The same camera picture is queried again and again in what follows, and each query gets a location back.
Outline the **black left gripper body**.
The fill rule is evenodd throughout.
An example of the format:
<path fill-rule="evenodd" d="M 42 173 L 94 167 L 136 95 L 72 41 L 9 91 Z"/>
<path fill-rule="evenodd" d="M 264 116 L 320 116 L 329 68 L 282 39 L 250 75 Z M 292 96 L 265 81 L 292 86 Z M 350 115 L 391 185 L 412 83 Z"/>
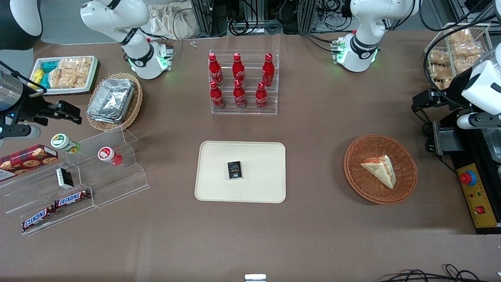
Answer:
<path fill-rule="evenodd" d="M 470 75 L 471 75 L 470 71 L 464 71 L 451 80 L 449 87 L 442 89 L 444 95 L 447 96 L 450 100 L 454 101 L 455 103 L 449 102 L 445 98 L 442 98 L 438 94 L 439 90 L 438 86 L 433 81 L 432 86 L 435 88 L 435 90 L 433 90 L 433 93 L 435 94 L 434 96 L 435 103 L 432 105 L 432 107 L 443 107 L 447 105 L 449 106 L 450 110 L 456 110 L 458 108 L 462 108 L 464 109 L 463 111 L 464 114 L 474 113 L 475 110 L 474 108 L 472 108 L 471 103 L 462 96 L 462 91 L 466 88 L 466 85 L 468 84 L 470 79 Z"/>

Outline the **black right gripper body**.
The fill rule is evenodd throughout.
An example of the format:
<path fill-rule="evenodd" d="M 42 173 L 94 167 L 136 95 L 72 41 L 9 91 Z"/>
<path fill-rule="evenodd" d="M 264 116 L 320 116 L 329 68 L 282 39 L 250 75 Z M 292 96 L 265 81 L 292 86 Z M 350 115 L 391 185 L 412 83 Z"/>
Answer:
<path fill-rule="evenodd" d="M 52 106 L 53 104 L 44 100 L 42 94 L 36 94 L 32 89 L 24 89 L 18 102 L 18 123 L 38 124 L 38 113 L 55 113 Z"/>

